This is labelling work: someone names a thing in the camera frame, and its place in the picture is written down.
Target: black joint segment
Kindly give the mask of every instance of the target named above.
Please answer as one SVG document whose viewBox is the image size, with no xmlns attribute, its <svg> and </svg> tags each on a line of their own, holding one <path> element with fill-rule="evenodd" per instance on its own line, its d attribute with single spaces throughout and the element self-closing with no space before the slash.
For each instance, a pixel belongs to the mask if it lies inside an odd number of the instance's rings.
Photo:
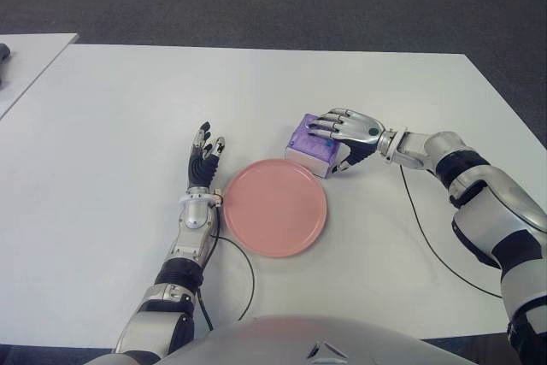
<svg viewBox="0 0 547 365">
<path fill-rule="evenodd" d="M 194 316 L 194 304 L 191 303 L 191 300 L 185 300 L 183 296 L 183 299 L 178 303 L 173 301 L 147 301 L 141 305 L 139 311 L 180 312 L 192 317 Z"/>
<path fill-rule="evenodd" d="M 172 258 L 163 263 L 162 270 L 154 284 L 175 284 L 192 293 L 203 283 L 203 270 L 188 258 Z"/>
<path fill-rule="evenodd" d="M 475 198 L 477 194 L 479 194 L 483 188 L 486 187 L 486 183 L 482 180 L 475 182 L 472 184 L 465 192 L 460 196 L 460 198 L 454 198 L 454 196 L 450 196 L 450 202 L 454 207 L 459 209 L 462 205 L 465 205 L 469 203 L 471 200 Z"/>
<path fill-rule="evenodd" d="M 492 254 L 502 265 L 503 280 L 511 268 L 526 261 L 541 260 L 541 245 L 527 230 L 520 230 L 497 243 Z"/>
<path fill-rule="evenodd" d="M 476 166 L 488 166 L 490 163 L 473 150 L 454 151 L 437 164 L 435 174 L 448 189 L 458 175 Z"/>
<path fill-rule="evenodd" d="M 134 359 L 138 362 L 138 365 L 151 365 L 161 359 L 154 352 L 149 352 L 147 350 L 129 350 L 128 352 L 124 352 L 123 355 L 127 355 Z"/>
<path fill-rule="evenodd" d="M 482 252 L 475 244 L 473 244 L 471 241 L 469 241 L 469 238 L 467 238 L 462 231 L 460 231 L 460 227 L 456 224 L 454 220 L 452 220 L 452 229 L 454 230 L 454 234 L 458 237 L 460 242 L 470 250 L 477 259 L 482 262 L 483 264 L 489 265 L 493 268 L 500 268 L 499 265 L 497 265 L 497 262 L 495 262 L 492 258 L 490 258 L 487 254 Z"/>
<path fill-rule="evenodd" d="M 194 340 L 194 320 L 187 315 L 181 315 L 173 331 L 168 353 L 171 354 Z"/>
<path fill-rule="evenodd" d="M 547 363 L 547 333 L 536 334 L 525 313 L 514 316 L 507 333 L 523 365 Z"/>
</svg>

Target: white tabletop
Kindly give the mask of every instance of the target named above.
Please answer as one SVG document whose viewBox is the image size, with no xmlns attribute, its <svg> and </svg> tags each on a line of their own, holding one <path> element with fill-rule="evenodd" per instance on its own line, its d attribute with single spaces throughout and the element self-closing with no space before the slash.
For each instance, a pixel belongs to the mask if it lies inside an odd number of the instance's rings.
<svg viewBox="0 0 547 365">
<path fill-rule="evenodd" d="M 176 235 L 197 127 L 210 120 L 226 138 L 213 184 L 226 187 L 251 162 L 282 157 L 304 113 L 332 107 L 458 132 L 547 204 L 545 149 L 465 56 L 70 45 L 0 122 L 0 342 L 113 346 Z M 446 190 L 407 175 L 438 253 L 499 292 L 499 271 L 453 235 Z M 417 338 L 505 330 L 501 301 L 426 247 L 398 167 L 371 156 L 321 183 L 328 217 L 315 244 L 251 255 L 250 316 L 336 315 Z M 213 322 L 234 321 L 249 289 L 244 259 L 220 244 L 203 286 Z"/>
<path fill-rule="evenodd" d="M 76 33 L 0 34 L 0 43 L 11 50 L 0 64 L 0 119 L 17 102 L 33 81 L 50 65 Z"/>
</svg>

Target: black cable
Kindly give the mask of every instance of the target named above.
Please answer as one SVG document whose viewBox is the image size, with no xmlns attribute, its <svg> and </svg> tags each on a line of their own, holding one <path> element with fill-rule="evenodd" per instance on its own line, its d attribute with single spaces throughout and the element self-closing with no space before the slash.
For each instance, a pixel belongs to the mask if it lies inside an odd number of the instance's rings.
<svg viewBox="0 0 547 365">
<path fill-rule="evenodd" d="M 424 230 L 423 228 L 421 227 L 421 223 L 420 223 L 420 218 L 418 218 L 418 213 L 416 212 L 416 207 L 414 206 L 414 201 L 412 200 L 412 196 L 410 195 L 410 190 L 409 190 L 409 185 L 407 184 L 407 179 L 404 177 L 404 171 L 403 171 L 403 166 L 399 166 L 399 168 L 401 169 L 401 175 L 403 176 L 403 183 L 404 183 L 404 188 L 406 189 L 407 191 L 407 194 L 409 196 L 409 200 L 410 200 L 410 205 L 412 206 L 412 210 L 414 211 L 414 217 L 416 218 L 416 222 L 418 223 L 418 228 L 420 228 L 420 232 L 421 232 L 421 235 L 422 237 L 426 240 L 426 244 L 427 246 L 429 247 L 429 250 L 431 250 L 431 252 L 437 257 L 437 259 L 439 261 L 441 261 L 441 263 L 451 272 L 453 273 L 456 277 L 458 277 L 460 280 L 462 280 L 463 282 L 466 282 L 468 283 L 469 285 L 471 285 L 473 288 L 476 288 L 477 290 L 479 291 L 482 291 L 488 295 L 492 295 L 493 297 L 496 297 L 496 298 L 501 298 L 502 296 L 501 295 L 497 295 L 493 292 L 490 292 L 490 291 L 487 291 L 479 286 L 476 286 L 474 283 L 472 283 L 471 281 L 469 280 L 466 280 L 465 278 L 463 278 L 459 273 L 457 273 L 456 271 L 454 271 L 446 262 L 444 262 L 444 260 L 437 254 L 437 252 L 433 249 L 433 247 L 431 246 L 431 244 L 429 243 L 429 240 L 427 239 L 427 236 L 426 234 L 424 233 Z"/>
<path fill-rule="evenodd" d="M 216 245 L 219 242 L 219 234 L 221 233 L 221 213 L 219 212 L 219 209 L 216 208 L 216 234 L 212 235 L 211 237 L 215 237 L 215 241 L 213 243 L 213 246 L 211 247 L 211 250 L 209 251 L 208 255 L 205 257 L 205 261 L 202 265 L 202 271 L 205 271 L 205 267 L 207 267 L 207 264 L 209 263 L 209 260 L 211 259 L 211 256 L 215 252 Z"/>
<path fill-rule="evenodd" d="M 221 233 L 220 221 L 221 221 L 221 214 L 219 213 L 219 209 L 217 208 L 216 209 L 216 234 L 211 236 L 211 237 L 215 237 L 215 241 L 213 243 L 213 246 L 209 250 L 208 255 L 205 257 L 205 261 L 203 262 L 203 265 L 202 265 L 202 271 L 204 271 L 205 267 L 207 267 L 207 264 L 209 263 L 209 260 L 211 259 L 211 256 L 213 255 L 213 252 L 215 252 L 216 245 L 219 242 L 219 234 Z M 205 303 L 203 302 L 201 288 L 197 288 L 196 294 L 197 294 L 197 301 L 199 302 L 199 308 L 201 308 L 202 310 L 203 317 L 205 318 L 207 322 L 207 327 L 209 327 L 210 331 L 213 331 L 213 322 L 211 322 L 209 313 L 205 309 Z"/>
<path fill-rule="evenodd" d="M 202 299 L 201 288 L 197 288 L 196 294 L 197 294 L 197 301 L 199 302 L 199 308 L 202 309 L 203 317 L 205 318 L 207 322 L 207 327 L 209 327 L 210 331 L 213 331 L 213 322 L 211 322 L 211 319 L 209 318 L 209 313 L 205 309 L 205 304 L 203 303 L 203 299 Z"/>
<path fill-rule="evenodd" d="M 227 241 L 228 243 L 232 244 L 233 246 L 235 246 L 239 250 L 239 252 L 241 252 L 241 254 L 243 254 L 243 256 L 245 257 L 245 260 L 249 264 L 250 275 L 251 275 L 251 278 L 252 278 L 252 288 L 250 290 L 249 302 L 247 303 L 247 306 L 245 307 L 243 313 L 238 318 L 238 321 L 241 321 L 243 319 L 243 317 L 245 316 L 245 314 L 247 314 L 247 311 L 249 311 L 250 305 L 252 304 L 253 298 L 255 297 L 255 288 L 256 288 L 255 270 L 253 269 L 253 265 L 250 262 L 250 259 L 247 256 L 247 254 L 245 253 L 245 251 L 243 250 L 243 248 L 241 248 L 237 243 L 235 243 L 231 239 L 226 238 L 226 237 L 222 237 L 221 235 L 219 235 L 220 231 L 221 231 L 221 224 L 220 224 L 221 220 L 220 220 L 220 213 L 219 213 L 218 209 L 216 209 L 216 217 L 217 217 L 216 234 L 211 235 L 211 237 L 215 238 L 215 242 L 213 243 L 213 246 L 211 247 L 211 250 L 208 253 L 207 257 L 205 258 L 205 262 L 203 263 L 203 269 L 205 269 L 205 267 L 207 266 L 207 264 L 209 262 L 209 259 L 213 255 L 213 252 L 215 251 L 215 248 L 216 248 L 216 245 L 217 245 L 219 239 L 223 239 L 224 241 Z M 207 309 L 205 308 L 205 303 L 203 302 L 202 292 L 201 292 L 200 288 L 197 289 L 196 294 L 197 294 L 197 301 L 199 302 L 199 308 L 201 308 L 201 310 L 202 310 L 203 317 L 205 318 L 205 320 L 207 322 L 207 326 L 209 327 L 210 331 L 213 331 L 213 329 L 214 329 L 213 323 L 211 322 L 211 319 L 209 317 L 209 313 L 207 312 Z"/>
<path fill-rule="evenodd" d="M 255 270 L 253 269 L 253 265 L 250 263 L 249 257 L 247 256 L 247 254 L 245 254 L 245 251 L 243 251 L 243 248 L 241 248 L 234 241 L 231 241 L 231 239 L 229 239 L 229 238 L 222 237 L 222 236 L 219 236 L 218 238 L 223 239 L 223 240 L 227 241 L 228 243 L 232 244 L 234 247 L 236 247 L 241 252 L 241 254 L 243 254 L 243 256 L 245 257 L 245 260 L 247 260 L 247 263 L 249 264 L 250 276 L 253 279 L 253 285 L 252 285 L 252 288 L 250 290 L 249 302 L 247 303 L 247 306 L 243 310 L 243 314 L 241 314 L 238 318 L 238 321 L 241 321 L 243 319 L 243 317 L 245 316 L 245 314 L 247 314 L 247 311 L 249 310 L 249 307 L 253 302 L 253 298 L 255 297 L 255 283 L 256 283 Z"/>
</svg>

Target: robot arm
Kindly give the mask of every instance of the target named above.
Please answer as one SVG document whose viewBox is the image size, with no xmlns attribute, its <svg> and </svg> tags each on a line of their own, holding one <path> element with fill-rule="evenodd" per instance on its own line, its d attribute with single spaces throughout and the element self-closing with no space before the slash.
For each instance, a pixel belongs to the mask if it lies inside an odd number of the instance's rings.
<svg viewBox="0 0 547 365">
<path fill-rule="evenodd" d="M 180 199 L 179 235 L 154 285 L 150 286 L 118 340 L 115 353 L 93 365 L 150 365 L 194 339 L 195 295 L 203 282 L 210 234 L 218 227 L 215 208 L 222 197 L 209 186 L 224 150 L 224 138 L 205 146 L 209 123 L 194 138 L 188 166 L 188 190 Z"/>
<path fill-rule="evenodd" d="M 347 109 L 331 110 L 311 124 L 311 134 L 350 147 L 334 173 L 378 151 L 388 162 L 436 175 L 458 208 L 452 221 L 456 236 L 481 262 L 502 270 L 511 344 L 524 363 L 544 355 L 547 215 L 517 183 L 453 132 L 385 130 L 379 121 Z"/>
</svg>

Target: robot forearm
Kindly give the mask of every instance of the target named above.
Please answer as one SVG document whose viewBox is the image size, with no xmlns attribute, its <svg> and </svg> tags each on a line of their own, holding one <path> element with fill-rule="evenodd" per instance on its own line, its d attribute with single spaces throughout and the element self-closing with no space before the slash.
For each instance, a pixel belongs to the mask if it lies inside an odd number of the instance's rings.
<svg viewBox="0 0 547 365">
<path fill-rule="evenodd" d="M 205 146 L 209 124 L 197 132 L 188 165 L 188 190 L 180 199 L 179 235 L 136 312 L 126 325 L 115 353 L 97 363 L 148 365 L 194 339 L 195 295 L 203 282 L 210 234 L 217 228 L 215 208 L 222 198 L 209 193 L 211 180 L 224 149 L 224 139 Z"/>
<path fill-rule="evenodd" d="M 547 215 L 506 173 L 453 132 L 433 135 L 385 130 L 377 120 L 334 109 L 310 133 L 350 147 L 339 171 L 378 151 L 388 162 L 437 176 L 458 208 L 456 236 L 485 264 L 502 270 L 509 337 L 523 362 L 547 335 Z"/>
</svg>

